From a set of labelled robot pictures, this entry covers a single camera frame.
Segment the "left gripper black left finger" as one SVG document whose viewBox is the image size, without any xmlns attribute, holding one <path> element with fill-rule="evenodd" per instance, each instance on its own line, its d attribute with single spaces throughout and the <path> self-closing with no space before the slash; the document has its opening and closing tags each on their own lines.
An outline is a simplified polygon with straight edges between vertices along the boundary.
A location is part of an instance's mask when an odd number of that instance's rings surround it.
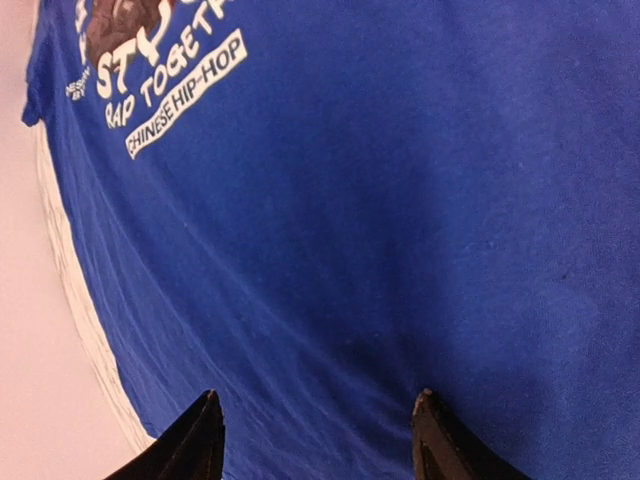
<svg viewBox="0 0 640 480">
<path fill-rule="evenodd" d="M 146 450 L 107 480 L 220 480 L 225 424 L 219 396 L 203 392 Z"/>
</svg>

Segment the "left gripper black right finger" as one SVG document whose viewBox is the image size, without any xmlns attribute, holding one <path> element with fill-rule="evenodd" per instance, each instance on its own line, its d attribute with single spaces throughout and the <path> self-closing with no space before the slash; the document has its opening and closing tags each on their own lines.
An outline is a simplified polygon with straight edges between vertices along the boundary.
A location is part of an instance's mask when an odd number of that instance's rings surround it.
<svg viewBox="0 0 640 480">
<path fill-rule="evenodd" d="M 411 430 L 417 480 L 527 478 L 485 445 L 431 389 L 416 398 Z"/>
</svg>

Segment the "blue printed t-shirt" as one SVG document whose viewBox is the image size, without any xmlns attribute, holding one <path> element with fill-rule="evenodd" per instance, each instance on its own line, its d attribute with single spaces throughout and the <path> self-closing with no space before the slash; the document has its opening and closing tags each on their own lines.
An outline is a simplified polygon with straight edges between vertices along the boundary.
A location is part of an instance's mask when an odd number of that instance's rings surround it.
<svg viewBox="0 0 640 480">
<path fill-rule="evenodd" d="M 43 1 L 27 70 L 134 417 L 228 479 L 408 479 L 438 392 L 639 475 L 635 1 Z"/>
</svg>

